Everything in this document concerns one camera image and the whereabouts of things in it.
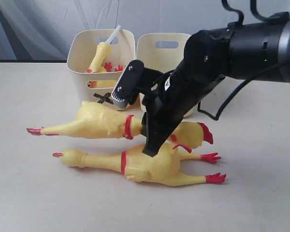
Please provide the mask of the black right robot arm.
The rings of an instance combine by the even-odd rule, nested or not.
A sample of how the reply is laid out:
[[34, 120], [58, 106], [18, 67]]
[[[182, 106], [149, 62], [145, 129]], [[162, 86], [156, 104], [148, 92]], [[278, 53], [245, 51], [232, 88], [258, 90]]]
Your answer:
[[146, 68], [140, 60], [131, 61], [111, 97], [124, 108], [143, 94], [146, 112], [141, 134], [146, 144], [142, 151], [153, 157], [184, 115], [199, 107], [225, 77], [239, 79], [241, 84], [211, 115], [213, 120], [253, 80], [290, 83], [290, 20], [201, 30], [189, 37], [182, 61], [171, 71], [161, 73]]

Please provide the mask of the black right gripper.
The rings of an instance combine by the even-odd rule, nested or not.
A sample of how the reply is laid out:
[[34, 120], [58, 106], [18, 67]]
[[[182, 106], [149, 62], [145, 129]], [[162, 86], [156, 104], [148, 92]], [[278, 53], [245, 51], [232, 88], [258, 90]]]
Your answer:
[[201, 30], [189, 37], [180, 63], [162, 73], [139, 60], [128, 63], [111, 98], [119, 109], [133, 105], [139, 93], [146, 112], [141, 134], [146, 137], [142, 152], [156, 156], [160, 147], [184, 115], [210, 93], [229, 71], [231, 33]]

